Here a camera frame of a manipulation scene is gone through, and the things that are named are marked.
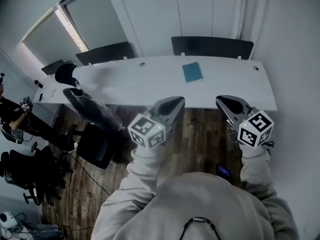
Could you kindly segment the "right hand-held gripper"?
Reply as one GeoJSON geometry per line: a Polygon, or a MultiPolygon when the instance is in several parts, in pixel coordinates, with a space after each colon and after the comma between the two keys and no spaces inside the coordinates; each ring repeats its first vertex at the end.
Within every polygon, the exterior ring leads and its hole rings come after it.
{"type": "Polygon", "coordinates": [[[264,110],[251,107],[244,99],[232,95],[217,96],[215,104],[229,123],[230,138],[237,146],[258,148],[270,137],[274,121],[264,110]],[[246,110],[246,113],[234,116],[234,111],[246,110]]]}

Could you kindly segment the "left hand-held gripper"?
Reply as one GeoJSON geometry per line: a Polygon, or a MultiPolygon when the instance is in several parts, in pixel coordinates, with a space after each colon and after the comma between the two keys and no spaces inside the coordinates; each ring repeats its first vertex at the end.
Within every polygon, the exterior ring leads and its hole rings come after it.
{"type": "Polygon", "coordinates": [[[144,149],[155,149],[170,137],[173,124],[185,107],[183,96],[158,100],[153,107],[139,113],[128,126],[131,140],[144,149]]]}

